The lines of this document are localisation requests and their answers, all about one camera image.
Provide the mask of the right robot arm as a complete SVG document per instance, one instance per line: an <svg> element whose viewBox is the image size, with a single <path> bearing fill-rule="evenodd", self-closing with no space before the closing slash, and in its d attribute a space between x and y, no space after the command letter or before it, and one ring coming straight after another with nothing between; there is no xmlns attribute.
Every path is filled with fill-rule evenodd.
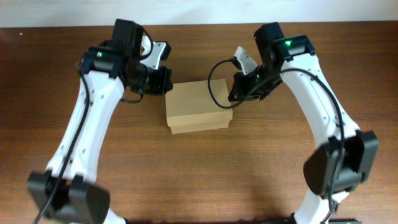
<svg viewBox="0 0 398 224"><path fill-rule="evenodd" d="M287 223L329 223L342 200L368 180L379 141L373 131L362 131L339 103L306 35L286 37L272 22L255 31L254 39L262 63L238 47L232 62L240 71L228 99L238 106L263 100L281 83L288 86L307 119L316 150L303 165L307 193Z"/></svg>

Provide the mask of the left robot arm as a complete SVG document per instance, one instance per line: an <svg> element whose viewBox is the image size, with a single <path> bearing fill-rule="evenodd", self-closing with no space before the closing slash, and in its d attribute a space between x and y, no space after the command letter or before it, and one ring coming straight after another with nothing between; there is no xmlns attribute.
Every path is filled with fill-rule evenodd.
<svg viewBox="0 0 398 224"><path fill-rule="evenodd" d="M31 172L27 181L39 209L35 222L127 222L112 211L109 192L96 185L101 147L126 90L143 97L173 88L172 72L162 65L170 51L141 25L117 19L111 38L77 61L80 89L65 134L44 172Z"/></svg>

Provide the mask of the brown cardboard box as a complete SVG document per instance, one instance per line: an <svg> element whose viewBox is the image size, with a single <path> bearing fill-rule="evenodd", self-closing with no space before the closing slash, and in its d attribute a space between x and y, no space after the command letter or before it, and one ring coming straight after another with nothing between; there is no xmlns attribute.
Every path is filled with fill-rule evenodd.
<svg viewBox="0 0 398 224"><path fill-rule="evenodd" d="M205 80L176 83L166 93L165 105L172 134L227 128L233 118L231 109L215 104Z"/></svg>

